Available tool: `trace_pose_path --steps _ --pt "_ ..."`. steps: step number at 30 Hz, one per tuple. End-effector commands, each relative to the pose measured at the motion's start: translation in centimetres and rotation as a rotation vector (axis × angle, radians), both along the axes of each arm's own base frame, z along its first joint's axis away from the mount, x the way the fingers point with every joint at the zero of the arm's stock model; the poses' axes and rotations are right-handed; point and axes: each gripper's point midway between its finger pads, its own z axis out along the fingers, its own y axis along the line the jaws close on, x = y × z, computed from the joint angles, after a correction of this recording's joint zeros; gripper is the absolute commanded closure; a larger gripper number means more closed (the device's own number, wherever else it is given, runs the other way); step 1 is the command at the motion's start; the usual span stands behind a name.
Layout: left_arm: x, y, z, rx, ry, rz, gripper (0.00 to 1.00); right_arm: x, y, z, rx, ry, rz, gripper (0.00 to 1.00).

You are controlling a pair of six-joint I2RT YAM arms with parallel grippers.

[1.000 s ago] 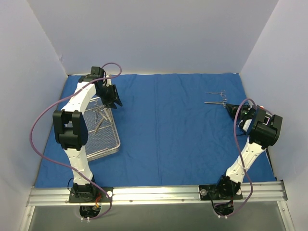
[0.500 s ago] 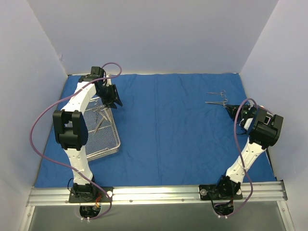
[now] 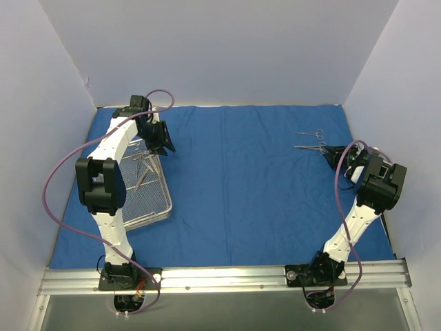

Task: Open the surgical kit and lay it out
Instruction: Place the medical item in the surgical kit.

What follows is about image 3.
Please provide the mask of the wire mesh instrument tray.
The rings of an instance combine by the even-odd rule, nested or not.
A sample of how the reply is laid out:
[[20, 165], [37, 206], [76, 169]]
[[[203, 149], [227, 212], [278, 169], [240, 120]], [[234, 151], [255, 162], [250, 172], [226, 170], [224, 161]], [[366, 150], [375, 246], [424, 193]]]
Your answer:
[[131, 156], [138, 151], [147, 151], [142, 139], [135, 139], [129, 143], [119, 163], [126, 187], [126, 199], [122, 207], [123, 223], [151, 212], [155, 213], [155, 217], [152, 217], [143, 225], [138, 224], [131, 228], [125, 227], [127, 231], [162, 221], [168, 218], [172, 211], [172, 199], [158, 155], [150, 153], [147, 159], [153, 163], [156, 168], [156, 174], [149, 173], [143, 185], [138, 190], [135, 190], [137, 179], [145, 169], [144, 165], [142, 165], [140, 173], [136, 173], [136, 162], [131, 159]]

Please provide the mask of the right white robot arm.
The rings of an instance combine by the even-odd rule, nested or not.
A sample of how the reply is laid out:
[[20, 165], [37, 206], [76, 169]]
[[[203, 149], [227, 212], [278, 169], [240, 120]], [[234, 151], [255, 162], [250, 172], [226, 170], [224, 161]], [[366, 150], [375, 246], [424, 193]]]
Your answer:
[[407, 168], [390, 163], [379, 152], [352, 146], [327, 146], [325, 158], [337, 175], [343, 174], [354, 184], [354, 203], [341, 227], [323, 246], [318, 260], [306, 267], [306, 276], [316, 285], [330, 276], [341, 274], [351, 249], [384, 211], [397, 204], [402, 193]]

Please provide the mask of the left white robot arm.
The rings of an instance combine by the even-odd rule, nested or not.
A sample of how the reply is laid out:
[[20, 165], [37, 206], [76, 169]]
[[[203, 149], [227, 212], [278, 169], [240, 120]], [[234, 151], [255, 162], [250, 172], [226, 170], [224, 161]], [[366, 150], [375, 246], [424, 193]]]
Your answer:
[[148, 152], [166, 156], [175, 152], [166, 122], [147, 97], [133, 95], [128, 106], [112, 114], [110, 126], [98, 146], [75, 164], [79, 200], [96, 221], [105, 246], [104, 272], [123, 289], [133, 288], [139, 272], [123, 225], [122, 208], [127, 190], [119, 162], [131, 140], [139, 137]]

